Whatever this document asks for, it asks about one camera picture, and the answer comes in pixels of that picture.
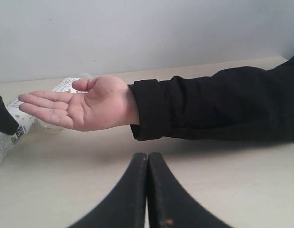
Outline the person's open hand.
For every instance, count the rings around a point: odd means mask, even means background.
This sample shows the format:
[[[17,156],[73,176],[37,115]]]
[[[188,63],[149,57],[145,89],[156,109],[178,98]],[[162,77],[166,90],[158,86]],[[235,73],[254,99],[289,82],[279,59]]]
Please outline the person's open hand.
[[[87,132],[138,125],[137,104],[130,87],[115,76],[80,79],[77,94],[34,91],[19,95],[20,110],[55,126]]]

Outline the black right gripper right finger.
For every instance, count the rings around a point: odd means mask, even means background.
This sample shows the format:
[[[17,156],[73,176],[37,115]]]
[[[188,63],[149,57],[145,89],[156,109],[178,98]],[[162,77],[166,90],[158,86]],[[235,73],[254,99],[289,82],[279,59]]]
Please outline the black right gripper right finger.
[[[148,156],[147,207],[151,228],[229,228],[175,178],[160,153]]]

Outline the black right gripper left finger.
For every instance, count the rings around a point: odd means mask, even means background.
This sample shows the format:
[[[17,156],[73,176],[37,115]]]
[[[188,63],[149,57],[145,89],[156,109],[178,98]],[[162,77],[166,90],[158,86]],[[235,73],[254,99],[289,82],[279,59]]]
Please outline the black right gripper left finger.
[[[135,153],[111,192],[72,228],[143,228],[146,211],[147,155]]]

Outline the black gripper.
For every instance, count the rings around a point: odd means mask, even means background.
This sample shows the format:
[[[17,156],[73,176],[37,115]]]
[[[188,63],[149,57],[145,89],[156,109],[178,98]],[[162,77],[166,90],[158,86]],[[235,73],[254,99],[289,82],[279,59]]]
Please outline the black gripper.
[[[0,132],[6,135],[13,135],[18,127],[18,122],[8,112],[0,96]]]

